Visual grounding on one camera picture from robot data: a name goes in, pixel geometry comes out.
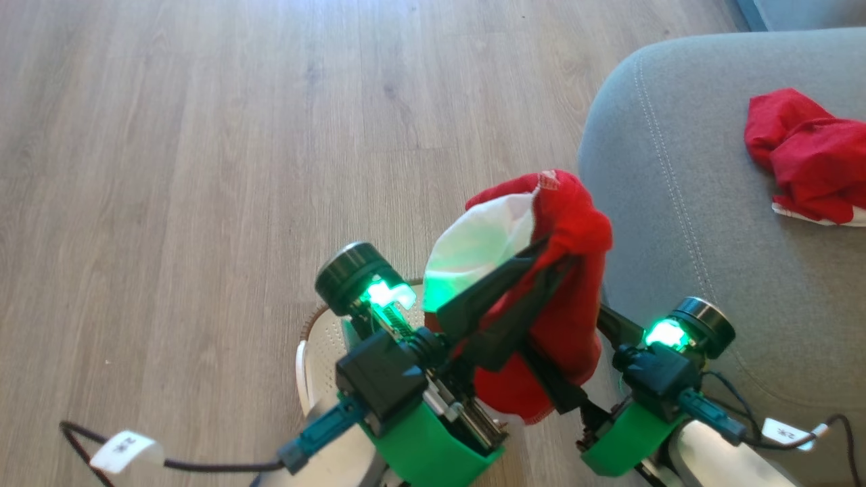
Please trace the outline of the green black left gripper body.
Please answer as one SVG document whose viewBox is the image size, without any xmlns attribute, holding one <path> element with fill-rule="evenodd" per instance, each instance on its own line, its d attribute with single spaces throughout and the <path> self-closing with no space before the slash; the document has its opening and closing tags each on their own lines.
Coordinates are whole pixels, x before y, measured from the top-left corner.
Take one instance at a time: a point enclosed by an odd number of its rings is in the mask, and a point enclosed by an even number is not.
<svg viewBox="0 0 866 487">
<path fill-rule="evenodd" d="M 362 404 L 338 390 L 340 412 L 356 420 L 409 487 L 470 487 L 504 453 L 509 431 L 480 406 L 454 340 L 409 322 L 417 309 L 413 287 L 371 243 L 354 241 L 323 265 L 315 290 L 335 315 L 350 319 L 362 342 L 389 333 L 429 382 L 420 406 L 384 437 L 367 429 Z"/>
</svg>

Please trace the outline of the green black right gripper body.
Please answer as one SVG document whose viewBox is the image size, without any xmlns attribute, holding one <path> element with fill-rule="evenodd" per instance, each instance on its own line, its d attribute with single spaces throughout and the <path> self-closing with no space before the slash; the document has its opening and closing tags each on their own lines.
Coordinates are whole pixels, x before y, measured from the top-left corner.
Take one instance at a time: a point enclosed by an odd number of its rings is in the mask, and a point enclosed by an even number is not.
<svg viewBox="0 0 866 487">
<path fill-rule="evenodd" d="M 705 423 L 728 443 L 736 444 L 736 420 L 702 393 L 706 364 L 720 357 L 734 338 L 735 331 L 723 312 L 693 296 L 645 329 L 643 344 L 638 348 L 654 342 L 671 346 L 696 363 L 701 382 L 696 390 L 686 390 L 680 395 L 681 415 L 673 423 L 653 416 L 637 404 L 631 389 L 628 400 L 612 412 L 583 407 L 580 412 L 585 430 L 580 452 L 585 465 L 601 477 L 621 477 L 667 446 L 675 430 L 687 420 Z"/>
</svg>

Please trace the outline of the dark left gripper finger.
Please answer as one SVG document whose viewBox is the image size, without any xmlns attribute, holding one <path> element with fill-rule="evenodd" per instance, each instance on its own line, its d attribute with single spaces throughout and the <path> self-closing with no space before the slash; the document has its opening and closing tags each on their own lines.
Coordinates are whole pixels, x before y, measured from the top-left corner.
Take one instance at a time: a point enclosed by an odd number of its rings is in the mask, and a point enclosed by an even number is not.
<svg viewBox="0 0 866 487">
<path fill-rule="evenodd" d="M 467 289 L 470 318 L 479 323 L 501 297 L 514 290 L 539 255 L 516 255 Z M 575 256 L 563 256 L 553 264 L 539 269 L 530 280 L 528 291 L 504 309 L 485 329 L 476 327 L 465 344 L 465 358 L 474 366 L 498 372 L 520 348 L 538 315 L 547 305 L 576 263 Z"/>
<path fill-rule="evenodd" d="M 529 288 L 506 308 L 506 315 L 482 329 L 483 318 L 506 295 L 516 291 L 547 249 L 541 239 L 470 285 L 436 311 L 437 323 L 450 340 L 522 340 L 550 300 L 550 271 L 542 269 Z"/>
</svg>

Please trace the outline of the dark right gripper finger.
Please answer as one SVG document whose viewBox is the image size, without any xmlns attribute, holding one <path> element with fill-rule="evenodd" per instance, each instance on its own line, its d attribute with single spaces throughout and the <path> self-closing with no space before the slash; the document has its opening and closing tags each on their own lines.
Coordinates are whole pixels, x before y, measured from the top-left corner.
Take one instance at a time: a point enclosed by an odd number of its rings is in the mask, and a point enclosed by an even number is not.
<svg viewBox="0 0 866 487">
<path fill-rule="evenodd" d="M 565 373 L 537 346 L 522 344 L 520 354 L 557 413 L 566 414 L 589 403 L 589 396 L 582 386 L 569 382 Z"/>
<path fill-rule="evenodd" d="M 614 352 L 623 346 L 636 348 L 643 344 L 645 329 L 606 304 L 599 305 L 596 328 Z"/>
</svg>

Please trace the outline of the red garment with white patch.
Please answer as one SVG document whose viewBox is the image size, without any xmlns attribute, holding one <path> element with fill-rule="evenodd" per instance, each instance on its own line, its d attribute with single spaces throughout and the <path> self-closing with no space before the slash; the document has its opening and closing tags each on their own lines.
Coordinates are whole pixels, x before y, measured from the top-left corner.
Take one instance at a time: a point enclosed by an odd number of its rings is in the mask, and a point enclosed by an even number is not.
<svg viewBox="0 0 866 487">
<path fill-rule="evenodd" d="M 435 312 L 520 250 L 542 238 L 547 249 L 532 270 L 483 318 L 482 327 L 506 317 L 528 293 L 541 269 L 566 256 L 575 265 L 530 330 L 535 346 L 574 385 L 593 376 L 601 354 L 596 333 L 604 258 L 612 249 L 609 219 L 593 205 L 578 178 L 542 170 L 479 192 L 437 239 L 424 271 L 425 324 L 441 331 Z"/>
</svg>

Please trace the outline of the plain red garment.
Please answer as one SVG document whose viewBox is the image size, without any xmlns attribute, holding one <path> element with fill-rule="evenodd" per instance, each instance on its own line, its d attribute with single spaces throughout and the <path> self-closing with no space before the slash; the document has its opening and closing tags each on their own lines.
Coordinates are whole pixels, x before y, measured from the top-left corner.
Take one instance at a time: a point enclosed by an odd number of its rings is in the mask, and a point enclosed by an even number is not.
<svg viewBox="0 0 866 487">
<path fill-rule="evenodd" d="M 866 228 L 866 121 L 836 117 L 786 87 L 750 99 L 744 142 L 775 179 L 776 214 Z"/>
</svg>

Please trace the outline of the white perforated laundry basket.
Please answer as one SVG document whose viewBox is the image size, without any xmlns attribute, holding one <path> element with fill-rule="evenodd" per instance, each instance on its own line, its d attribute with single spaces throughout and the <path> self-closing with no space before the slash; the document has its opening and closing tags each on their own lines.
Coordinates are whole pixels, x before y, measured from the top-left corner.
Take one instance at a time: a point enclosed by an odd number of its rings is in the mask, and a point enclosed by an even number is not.
<svg viewBox="0 0 866 487">
<path fill-rule="evenodd" d="M 306 423 L 338 402 L 336 363 L 360 342 L 350 319 L 335 315 L 327 305 L 305 323 L 295 352 L 295 383 Z"/>
</svg>

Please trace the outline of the grey fabric sofa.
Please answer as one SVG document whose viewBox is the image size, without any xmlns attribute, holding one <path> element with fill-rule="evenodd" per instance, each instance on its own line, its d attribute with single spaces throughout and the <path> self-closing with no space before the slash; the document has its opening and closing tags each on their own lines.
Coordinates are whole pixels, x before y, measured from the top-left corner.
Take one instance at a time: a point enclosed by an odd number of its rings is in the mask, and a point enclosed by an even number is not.
<svg viewBox="0 0 866 487">
<path fill-rule="evenodd" d="M 686 296 L 736 339 L 714 362 L 758 421 L 850 420 L 866 487 L 866 228 L 780 216 L 748 156 L 748 102 L 794 87 L 866 120 L 866 27 L 742 32 L 641 47 L 589 111 L 578 175 L 613 228 L 604 295 L 644 325 Z"/>
</svg>

